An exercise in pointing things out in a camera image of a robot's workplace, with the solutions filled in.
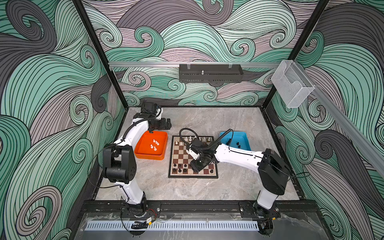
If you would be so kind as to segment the blue plastic tray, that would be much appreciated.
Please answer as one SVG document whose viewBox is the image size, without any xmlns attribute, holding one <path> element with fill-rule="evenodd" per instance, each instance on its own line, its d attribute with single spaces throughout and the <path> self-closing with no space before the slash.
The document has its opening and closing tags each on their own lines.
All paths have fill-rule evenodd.
<svg viewBox="0 0 384 240">
<path fill-rule="evenodd" d="M 230 132 L 221 139 L 222 144 L 230 146 L 231 148 L 239 149 L 238 146 L 236 145 L 237 142 L 240 143 L 241 150 L 246 150 L 246 151 L 251 150 L 248 136 L 245 132 L 239 132 L 239 131 L 235 131 L 234 133 Z"/>
</svg>

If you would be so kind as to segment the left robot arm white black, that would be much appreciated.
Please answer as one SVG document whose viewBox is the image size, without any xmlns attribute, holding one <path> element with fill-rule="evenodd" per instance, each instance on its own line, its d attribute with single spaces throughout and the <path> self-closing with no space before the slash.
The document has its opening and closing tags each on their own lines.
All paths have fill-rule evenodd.
<svg viewBox="0 0 384 240">
<path fill-rule="evenodd" d="M 169 130 L 171 120 L 162 117 L 162 109 L 154 114 L 137 113 L 131 125 L 121 138 L 103 149 L 102 175 L 105 179 L 119 187 L 125 195 L 124 202 L 131 206 L 141 206 L 146 196 L 135 179 L 137 163 L 134 150 L 143 134 L 147 131 Z"/>
</svg>

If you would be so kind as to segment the aluminium rail back wall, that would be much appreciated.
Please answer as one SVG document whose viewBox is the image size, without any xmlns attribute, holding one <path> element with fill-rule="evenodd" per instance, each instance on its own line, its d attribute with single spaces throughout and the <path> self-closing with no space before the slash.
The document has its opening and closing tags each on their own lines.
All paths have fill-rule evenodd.
<svg viewBox="0 0 384 240">
<path fill-rule="evenodd" d="M 177 68 L 179 65 L 241 65 L 242 68 L 267 68 L 273 69 L 280 65 L 280 62 L 108 62 L 110 68 Z"/>
</svg>

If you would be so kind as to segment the folding chess board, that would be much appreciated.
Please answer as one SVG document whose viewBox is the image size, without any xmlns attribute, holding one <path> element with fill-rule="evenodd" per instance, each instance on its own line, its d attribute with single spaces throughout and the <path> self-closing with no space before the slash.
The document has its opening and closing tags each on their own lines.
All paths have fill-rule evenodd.
<svg viewBox="0 0 384 240">
<path fill-rule="evenodd" d="M 188 154 L 185 143 L 179 136 L 172 136 L 172 147 L 168 177 L 170 179 L 218 179 L 217 164 L 210 163 L 195 173 L 190 166 L 193 158 Z"/>
</svg>

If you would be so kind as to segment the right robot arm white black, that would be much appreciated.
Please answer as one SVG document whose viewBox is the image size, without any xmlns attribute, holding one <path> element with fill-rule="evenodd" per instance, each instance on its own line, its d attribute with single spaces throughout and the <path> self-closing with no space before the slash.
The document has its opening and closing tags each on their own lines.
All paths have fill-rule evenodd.
<svg viewBox="0 0 384 240">
<path fill-rule="evenodd" d="M 193 158 L 191 168 L 199 173 L 211 163 L 227 163 L 249 169 L 259 174 L 263 188 L 256 203 L 259 208 L 271 210 L 276 199 L 285 194 L 290 169 L 286 162 L 272 149 L 264 151 L 236 150 L 230 146 L 234 131 L 228 129 L 211 144 L 204 144 L 198 134 L 189 129 L 179 131 L 180 140 Z"/>
</svg>

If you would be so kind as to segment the aluminium rail right wall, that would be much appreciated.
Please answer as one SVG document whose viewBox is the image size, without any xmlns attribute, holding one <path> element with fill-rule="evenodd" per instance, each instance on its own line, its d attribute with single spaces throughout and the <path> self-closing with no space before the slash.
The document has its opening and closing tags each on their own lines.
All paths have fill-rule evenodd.
<svg viewBox="0 0 384 240">
<path fill-rule="evenodd" d="M 323 104 L 327 112 L 334 118 L 340 130 L 358 148 L 375 170 L 384 175 L 384 156 L 378 150 L 369 137 L 366 137 L 348 118 L 349 108 L 341 90 L 335 80 L 326 71 L 319 67 L 304 69 L 297 64 L 299 73 L 306 77 L 314 86 L 313 95 Z"/>
</svg>

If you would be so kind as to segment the orange plastic tray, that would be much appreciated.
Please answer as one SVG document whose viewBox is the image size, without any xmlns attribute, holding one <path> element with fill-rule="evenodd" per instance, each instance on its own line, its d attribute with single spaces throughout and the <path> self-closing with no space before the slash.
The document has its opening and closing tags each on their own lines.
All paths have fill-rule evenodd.
<svg viewBox="0 0 384 240">
<path fill-rule="evenodd" d="M 135 148 L 139 159 L 162 161 L 165 158 L 168 134 L 161 131 L 146 131 Z"/>
</svg>

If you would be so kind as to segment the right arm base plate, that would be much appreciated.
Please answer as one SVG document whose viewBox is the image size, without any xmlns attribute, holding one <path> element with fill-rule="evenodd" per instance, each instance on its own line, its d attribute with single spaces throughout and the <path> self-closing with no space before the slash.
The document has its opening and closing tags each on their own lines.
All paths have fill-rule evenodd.
<svg viewBox="0 0 384 240">
<path fill-rule="evenodd" d="M 280 212 L 276 211 L 276 208 L 266 210 L 259 206 L 256 201 L 240 201 L 239 208 L 242 218 L 268 220 L 281 217 Z"/>
</svg>

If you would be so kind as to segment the black perforated wall tray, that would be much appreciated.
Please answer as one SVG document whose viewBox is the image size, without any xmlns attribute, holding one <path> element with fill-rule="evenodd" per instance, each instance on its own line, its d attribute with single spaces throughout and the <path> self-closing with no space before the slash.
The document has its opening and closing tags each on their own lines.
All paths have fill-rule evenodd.
<svg viewBox="0 0 384 240">
<path fill-rule="evenodd" d="M 241 65 L 235 64 L 180 64 L 181 83 L 240 83 L 244 72 Z"/>
</svg>

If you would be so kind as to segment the aluminium rail wall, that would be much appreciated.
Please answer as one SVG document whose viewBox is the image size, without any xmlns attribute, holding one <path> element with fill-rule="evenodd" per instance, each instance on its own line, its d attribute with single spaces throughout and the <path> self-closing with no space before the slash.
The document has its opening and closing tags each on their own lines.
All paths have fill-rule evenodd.
<svg viewBox="0 0 384 240">
<path fill-rule="evenodd" d="M 306 77 L 314 86 L 313 95 L 323 104 L 327 112 L 334 118 L 340 130 L 358 148 L 375 170 L 384 175 L 384 156 L 378 150 L 369 137 L 366 137 L 348 118 L 349 108 L 341 90 L 335 80 L 326 71 L 319 67 L 304 69 L 297 64 L 299 73 Z"/>
<path fill-rule="evenodd" d="M 241 65 L 242 68 L 267 68 L 273 69 L 280 65 L 280 62 L 108 62 L 110 68 L 177 68 L 179 65 Z"/>
</svg>

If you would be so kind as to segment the clear plastic wall holder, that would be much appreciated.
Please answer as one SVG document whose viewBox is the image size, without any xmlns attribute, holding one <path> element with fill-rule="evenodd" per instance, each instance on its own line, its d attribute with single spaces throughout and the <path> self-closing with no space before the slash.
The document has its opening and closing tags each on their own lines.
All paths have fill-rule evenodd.
<svg viewBox="0 0 384 240">
<path fill-rule="evenodd" d="M 287 108 L 298 108 L 315 89 L 305 69 L 293 60 L 284 60 L 273 74 L 272 83 Z"/>
</svg>

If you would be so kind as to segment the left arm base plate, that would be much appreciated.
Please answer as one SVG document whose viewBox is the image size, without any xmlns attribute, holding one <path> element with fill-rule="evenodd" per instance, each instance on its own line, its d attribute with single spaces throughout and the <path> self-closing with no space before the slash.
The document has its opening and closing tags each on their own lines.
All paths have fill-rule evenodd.
<svg viewBox="0 0 384 240">
<path fill-rule="evenodd" d="M 144 219 L 149 217 L 157 218 L 161 211 L 161 202 L 149 201 L 145 204 L 129 205 L 123 204 L 121 215 L 123 218 Z"/>
</svg>

